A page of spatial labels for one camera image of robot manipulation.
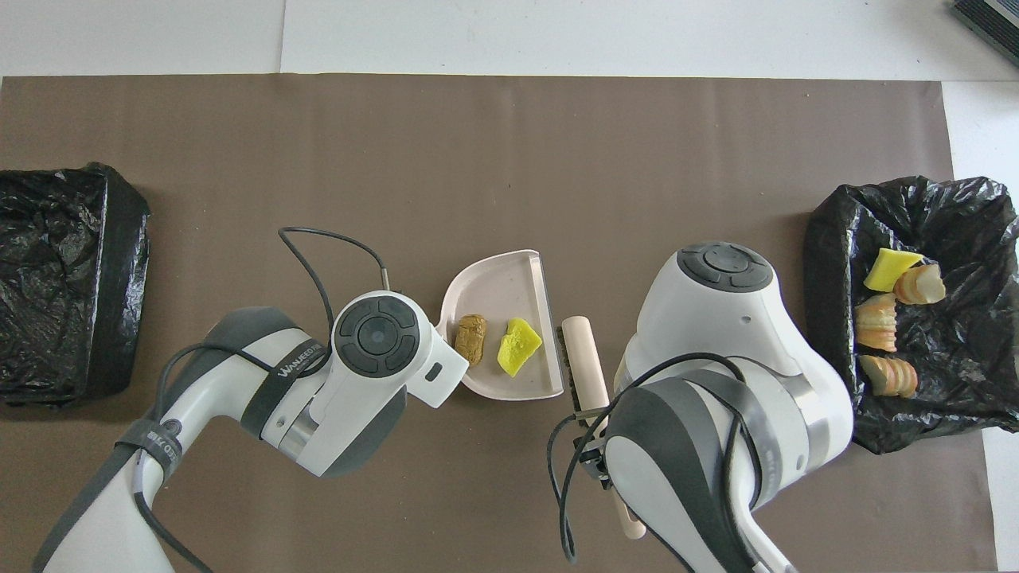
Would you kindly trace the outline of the beige plastic dustpan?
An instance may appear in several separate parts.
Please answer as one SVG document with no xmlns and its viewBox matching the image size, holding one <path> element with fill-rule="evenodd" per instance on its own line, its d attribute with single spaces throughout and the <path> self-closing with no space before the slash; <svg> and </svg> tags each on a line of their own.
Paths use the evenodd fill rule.
<svg viewBox="0 0 1019 573">
<path fill-rule="evenodd" d="M 463 375 L 466 388 L 494 400 L 544 400 L 564 394 L 556 326 L 538 251 L 508 251 L 459 272 L 445 290 L 438 315 L 437 330 L 445 341 L 455 341 L 459 322 L 468 314 L 484 317 L 487 330 L 480 363 Z M 509 376 L 498 365 L 498 350 L 514 318 L 528 322 L 542 344 L 517 375 Z"/>
</svg>

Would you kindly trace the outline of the black bag wrapped box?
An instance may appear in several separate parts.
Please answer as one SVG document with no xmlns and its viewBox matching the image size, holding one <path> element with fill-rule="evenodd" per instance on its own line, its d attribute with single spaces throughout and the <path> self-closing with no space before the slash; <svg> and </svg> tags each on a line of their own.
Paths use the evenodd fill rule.
<svg viewBox="0 0 1019 573">
<path fill-rule="evenodd" d="M 63 407 L 127 387 L 149 218 L 101 163 L 0 171 L 0 403 Z"/>
</svg>

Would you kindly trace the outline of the pale bread piece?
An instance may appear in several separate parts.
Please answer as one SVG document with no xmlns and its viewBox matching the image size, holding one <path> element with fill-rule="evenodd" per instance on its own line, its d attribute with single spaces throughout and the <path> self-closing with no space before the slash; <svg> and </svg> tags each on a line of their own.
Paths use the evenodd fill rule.
<svg viewBox="0 0 1019 573">
<path fill-rule="evenodd" d="M 942 301 L 947 290 L 938 264 L 924 264 L 905 271 L 896 280 L 892 293 L 903 304 L 931 305 Z"/>
</svg>

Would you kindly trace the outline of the toy croissant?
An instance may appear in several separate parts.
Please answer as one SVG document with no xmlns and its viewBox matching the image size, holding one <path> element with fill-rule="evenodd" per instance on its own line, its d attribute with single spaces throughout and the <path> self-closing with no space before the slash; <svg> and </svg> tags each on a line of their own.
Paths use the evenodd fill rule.
<svg viewBox="0 0 1019 573">
<path fill-rule="evenodd" d="M 896 296 L 878 294 L 856 305 L 853 325 L 857 345 L 896 352 Z"/>
<path fill-rule="evenodd" d="M 912 398 L 919 388 L 918 373 L 905 360 L 862 355 L 858 357 L 858 362 L 869 378 L 871 394 L 874 396 Z"/>
</svg>

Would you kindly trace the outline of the brown bread roll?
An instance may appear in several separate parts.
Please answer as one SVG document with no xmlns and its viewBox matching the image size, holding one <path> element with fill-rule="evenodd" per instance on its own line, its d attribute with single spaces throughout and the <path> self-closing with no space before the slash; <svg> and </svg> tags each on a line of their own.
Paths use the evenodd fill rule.
<svg viewBox="0 0 1019 573">
<path fill-rule="evenodd" d="M 483 359 L 487 320 L 481 314 L 465 314 L 455 326 L 455 352 L 473 367 Z"/>
</svg>

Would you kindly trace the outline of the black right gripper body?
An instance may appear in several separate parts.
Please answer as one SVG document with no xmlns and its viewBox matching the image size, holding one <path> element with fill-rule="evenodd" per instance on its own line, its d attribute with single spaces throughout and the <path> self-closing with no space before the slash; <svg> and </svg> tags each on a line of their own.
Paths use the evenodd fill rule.
<svg viewBox="0 0 1019 573">
<path fill-rule="evenodd" d="M 607 440 L 603 435 L 596 435 L 592 439 L 580 438 L 581 456 L 580 466 L 588 473 L 590 478 L 597 480 L 601 487 L 612 487 L 612 481 L 605 462 L 605 446 Z"/>
</svg>

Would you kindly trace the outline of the beige handled hand brush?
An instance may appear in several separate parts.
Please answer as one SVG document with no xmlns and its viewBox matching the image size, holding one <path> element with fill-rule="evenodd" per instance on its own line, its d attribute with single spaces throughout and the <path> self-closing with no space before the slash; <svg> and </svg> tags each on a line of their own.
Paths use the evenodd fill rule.
<svg viewBox="0 0 1019 573">
<path fill-rule="evenodd" d="M 611 397 L 602 374 L 597 345 L 586 317 L 568 317 L 558 329 L 564 347 L 564 363 L 570 371 L 570 388 L 574 399 L 576 420 L 586 431 L 593 431 L 589 439 L 603 435 L 607 418 L 596 423 L 597 417 L 607 410 Z M 646 534 L 646 526 L 634 517 L 615 487 L 603 487 L 611 493 L 623 534 L 630 540 L 639 540 Z"/>
</svg>

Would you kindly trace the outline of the brown paper table mat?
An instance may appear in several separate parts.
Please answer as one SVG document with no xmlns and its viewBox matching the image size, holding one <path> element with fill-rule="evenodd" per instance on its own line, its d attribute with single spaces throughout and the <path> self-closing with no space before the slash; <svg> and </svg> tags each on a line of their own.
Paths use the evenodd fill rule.
<svg viewBox="0 0 1019 573">
<path fill-rule="evenodd" d="M 33 557 L 166 360 L 226 313 L 274 306 L 324 338 L 280 226 L 370 244 L 432 320 L 474 261 L 535 249 L 554 318 L 591 320 L 614 375 L 639 309 L 685 244 L 746 244 L 803 322 L 802 244 L 839 185 L 954 177 L 929 81 L 397 75 L 8 77 L 0 170 L 114 167 L 148 200 L 131 385 L 55 412 L 0 406 L 0 573 Z M 568 396 L 439 409 L 410 400 L 361 470 L 317 479 L 230 419 L 201 432 L 155 512 L 217 573 L 669 573 L 627 540 L 611 494 L 545 469 Z"/>
</svg>

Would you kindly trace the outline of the black bag lined bin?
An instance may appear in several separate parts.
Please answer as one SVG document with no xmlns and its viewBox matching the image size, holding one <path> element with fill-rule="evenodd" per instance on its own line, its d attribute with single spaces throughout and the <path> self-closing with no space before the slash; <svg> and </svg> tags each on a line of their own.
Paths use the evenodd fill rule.
<svg viewBox="0 0 1019 573">
<path fill-rule="evenodd" d="M 1019 213 L 987 177 L 841 185 L 811 213 L 803 243 L 806 337 L 843 377 L 853 440 L 887 454 L 921 439 L 998 427 L 1019 432 Z M 894 356 L 914 396 L 876 396 L 859 364 L 855 308 L 880 249 L 938 265 L 947 296 L 896 312 Z"/>
</svg>

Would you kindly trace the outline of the yellow sponge chunk green edge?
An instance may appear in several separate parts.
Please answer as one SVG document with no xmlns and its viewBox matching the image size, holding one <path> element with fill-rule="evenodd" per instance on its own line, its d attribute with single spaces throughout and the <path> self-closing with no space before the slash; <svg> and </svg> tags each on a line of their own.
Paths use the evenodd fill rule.
<svg viewBox="0 0 1019 573">
<path fill-rule="evenodd" d="M 896 282 L 906 271 L 923 259 L 924 255 L 916 251 L 880 248 L 863 284 L 866 289 L 888 293 L 894 290 Z"/>
</svg>

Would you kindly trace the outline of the dark ribbed device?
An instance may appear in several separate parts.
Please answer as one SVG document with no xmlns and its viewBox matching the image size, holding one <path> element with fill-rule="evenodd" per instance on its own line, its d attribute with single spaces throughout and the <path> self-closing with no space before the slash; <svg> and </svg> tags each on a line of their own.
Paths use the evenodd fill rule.
<svg viewBox="0 0 1019 573">
<path fill-rule="evenodd" d="M 953 0 L 950 14 L 1019 68 L 1019 0 Z"/>
</svg>

